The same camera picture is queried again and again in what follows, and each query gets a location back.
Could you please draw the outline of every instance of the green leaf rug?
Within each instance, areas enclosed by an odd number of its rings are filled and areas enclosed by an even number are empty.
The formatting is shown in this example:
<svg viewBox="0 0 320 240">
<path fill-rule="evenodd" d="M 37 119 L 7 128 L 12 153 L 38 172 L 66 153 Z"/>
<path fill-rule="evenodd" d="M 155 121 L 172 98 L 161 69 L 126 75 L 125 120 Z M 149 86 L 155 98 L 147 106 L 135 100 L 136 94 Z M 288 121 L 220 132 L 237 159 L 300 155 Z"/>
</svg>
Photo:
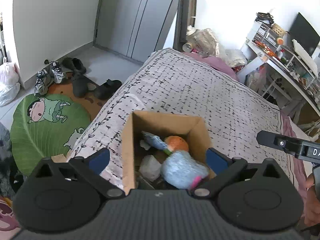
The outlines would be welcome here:
<svg viewBox="0 0 320 240">
<path fill-rule="evenodd" d="M 19 170 L 28 176 L 42 158 L 66 155 L 89 124 L 86 109 L 69 97 L 26 96 L 13 114 L 10 132 Z"/>
</svg>

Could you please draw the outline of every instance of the white wall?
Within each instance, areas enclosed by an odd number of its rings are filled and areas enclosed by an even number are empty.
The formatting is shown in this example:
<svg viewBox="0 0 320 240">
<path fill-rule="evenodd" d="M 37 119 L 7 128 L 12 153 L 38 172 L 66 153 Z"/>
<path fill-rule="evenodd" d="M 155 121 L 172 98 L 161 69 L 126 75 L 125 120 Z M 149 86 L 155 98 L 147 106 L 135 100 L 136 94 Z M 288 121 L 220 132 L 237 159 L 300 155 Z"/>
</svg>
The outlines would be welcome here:
<svg viewBox="0 0 320 240">
<path fill-rule="evenodd" d="M 175 14 L 172 24 L 170 26 L 167 38 L 165 39 L 163 48 L 172 48 L 174 43 L 174 33 L 176 31 L 177 13 Z"/>
<path fill-rule="evenodd" d="M 320 34 L 320 0 L 197 0 L 196 28 L 211 28 L 228 49 L 239 49 L 257 12 L 274 8 L 274 21 L 289 30 L 298 12 Z"/>
<path fill-rule="evenodd" d="M 93 41 L 98 1 L 13 0 L 14 41 L 22 82 L 45 67 L 45 59 L 58 59 Z"/>
</svg>

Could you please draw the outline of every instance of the pink blanket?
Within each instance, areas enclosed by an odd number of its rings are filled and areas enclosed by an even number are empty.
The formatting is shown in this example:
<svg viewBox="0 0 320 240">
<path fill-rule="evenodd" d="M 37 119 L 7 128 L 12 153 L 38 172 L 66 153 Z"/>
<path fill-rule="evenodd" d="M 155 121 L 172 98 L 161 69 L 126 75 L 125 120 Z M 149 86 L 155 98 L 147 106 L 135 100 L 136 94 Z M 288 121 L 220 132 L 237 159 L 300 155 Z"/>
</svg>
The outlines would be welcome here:
<svg viewBox="0 0 320 240">
<path fill-rule="evenodd" d="M 289 117 L 286 114 L 281 113 L 283 120 L 283 135 L 296 138 L 296 133 L 292 130 Z M 306 171 L 302 160 L 293 158 L 294 175 L 298 181 L 299 187 L 298 192 L 302 197 L 303 203 L 307 200 L 307 188 L 306 188 Z"/>
<path fill-rule="evenodd" d="M 208 64 L 210 67 L 219 70 L 230 77 L 232 77 L 234 80 L 239 81 L 237 75 L 234 73 L 233 69 L 229 67 L 226 63 L 223 62 L 223 60 L 219 57 L 204 57 L 202 58 L 197 53 L 193 52 L 184 52 L 183 54 L 190 56 L 196 60 L 199 60 L 201 62 L 204 62 Z"/>
</svg>

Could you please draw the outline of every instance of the black shoe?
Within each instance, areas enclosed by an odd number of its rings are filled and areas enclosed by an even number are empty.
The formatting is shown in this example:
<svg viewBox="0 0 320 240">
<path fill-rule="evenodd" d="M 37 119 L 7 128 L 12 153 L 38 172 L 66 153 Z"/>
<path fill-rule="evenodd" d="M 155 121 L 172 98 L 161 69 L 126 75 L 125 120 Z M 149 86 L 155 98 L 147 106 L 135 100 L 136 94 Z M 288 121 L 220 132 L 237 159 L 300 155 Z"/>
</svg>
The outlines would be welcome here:
<svg viewBox="0 0 320 240">
<path fill-rule="evenodd" d="M 82 98 L 88 92 L 88 79 L 78 70 L 74 70 L 72 77 L 72 91 L 75 97 Z"/>
<path fill-rule="evenodd" d="M 108 79 L 101 86 L 98 86 L 94 90 L 93 94 L 97 99 L 106 100 L 110 98 L 121 86 L 121 81 Z"/>
<path fill-rule="evenodd" d="M 66 57 L 62 61 L 62 65 L 71 70 L 78 70 L 81 74 L 86 73 L 86 68 L 83 66 L 81 60 L 78 58 Z"/>
</svg>

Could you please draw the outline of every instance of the monitor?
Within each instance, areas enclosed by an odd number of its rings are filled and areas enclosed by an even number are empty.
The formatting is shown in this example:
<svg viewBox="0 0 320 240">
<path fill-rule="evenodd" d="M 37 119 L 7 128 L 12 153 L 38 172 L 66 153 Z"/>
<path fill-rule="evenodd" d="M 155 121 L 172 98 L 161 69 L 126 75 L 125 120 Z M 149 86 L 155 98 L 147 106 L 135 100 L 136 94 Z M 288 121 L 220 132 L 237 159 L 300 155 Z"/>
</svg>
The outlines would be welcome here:
<svg viewBox="0 0 320 240">
<path fill-rule="evenodd" d="M 313 54 L 320 41 L 318 33 L 301 13 L 298 13 L 295 18 L 289 30 L 289 34 L 291 39 L 295 39 L 310 56 Z"/>
</svg>

